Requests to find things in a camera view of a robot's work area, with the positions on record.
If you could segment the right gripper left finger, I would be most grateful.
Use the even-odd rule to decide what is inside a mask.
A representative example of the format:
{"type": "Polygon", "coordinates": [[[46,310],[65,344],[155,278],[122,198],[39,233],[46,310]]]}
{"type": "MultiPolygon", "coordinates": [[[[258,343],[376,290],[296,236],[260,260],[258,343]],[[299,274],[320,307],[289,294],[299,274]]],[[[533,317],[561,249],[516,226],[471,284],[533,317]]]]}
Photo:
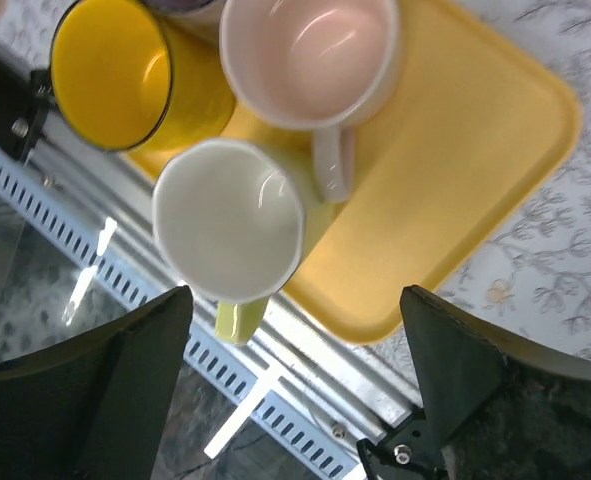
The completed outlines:
{"type": "Polygon", "coordinates": [[[0,479],[148,479],[189,339],[176,287],[0,364],[0,479]]]}

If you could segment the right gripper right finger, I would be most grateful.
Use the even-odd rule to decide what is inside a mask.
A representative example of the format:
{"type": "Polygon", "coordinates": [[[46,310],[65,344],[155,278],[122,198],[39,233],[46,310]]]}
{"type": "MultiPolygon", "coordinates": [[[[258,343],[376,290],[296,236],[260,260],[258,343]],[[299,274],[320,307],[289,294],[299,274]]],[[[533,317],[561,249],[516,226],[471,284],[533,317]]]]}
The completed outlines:
{"type": "Polygon", "coordinates": [[[428,429],[445,445],[508,381],[512,366],[591,385],[591,361],[488,323],[424,288],[403,289],[403,326],[428,429]]]}

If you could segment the white mug green handle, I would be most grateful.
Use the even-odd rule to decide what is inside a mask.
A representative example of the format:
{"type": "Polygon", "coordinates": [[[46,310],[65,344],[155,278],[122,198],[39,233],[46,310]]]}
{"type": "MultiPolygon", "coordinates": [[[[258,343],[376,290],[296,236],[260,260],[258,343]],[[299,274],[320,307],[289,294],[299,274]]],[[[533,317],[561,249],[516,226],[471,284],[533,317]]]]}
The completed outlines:
{"type": "Polygon", "coordinates": [[[247,343],[303,256],[306,210],[292,178],[248,142],[215,138],[176,156],[154,187],[166,262],[218,304],[217,336],[247,343]]]}

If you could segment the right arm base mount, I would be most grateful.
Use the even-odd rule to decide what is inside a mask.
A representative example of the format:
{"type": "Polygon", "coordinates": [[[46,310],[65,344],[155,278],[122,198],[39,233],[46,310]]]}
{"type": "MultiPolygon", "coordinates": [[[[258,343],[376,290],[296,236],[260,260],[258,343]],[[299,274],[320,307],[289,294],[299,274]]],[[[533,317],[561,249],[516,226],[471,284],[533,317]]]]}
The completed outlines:
{"type": "Polygon", "coordinates": [[[368,480],[448,479],[444,457],[432,438],[423,409],[411,413],[377,444],[364,438],[356,449],[368,480]]]}

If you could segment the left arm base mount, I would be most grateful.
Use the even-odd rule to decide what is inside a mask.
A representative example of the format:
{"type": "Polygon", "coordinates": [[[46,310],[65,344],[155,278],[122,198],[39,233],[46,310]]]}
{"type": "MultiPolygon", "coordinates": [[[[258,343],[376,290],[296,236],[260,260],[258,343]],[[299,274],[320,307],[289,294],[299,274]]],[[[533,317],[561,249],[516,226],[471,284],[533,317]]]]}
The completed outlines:
{"type": "Polygon", "coordinates": [[[56,107],[51,70],[34,69],[24,78],[0,58],[0,149],[15,161],[28,159],[56,107]]]}

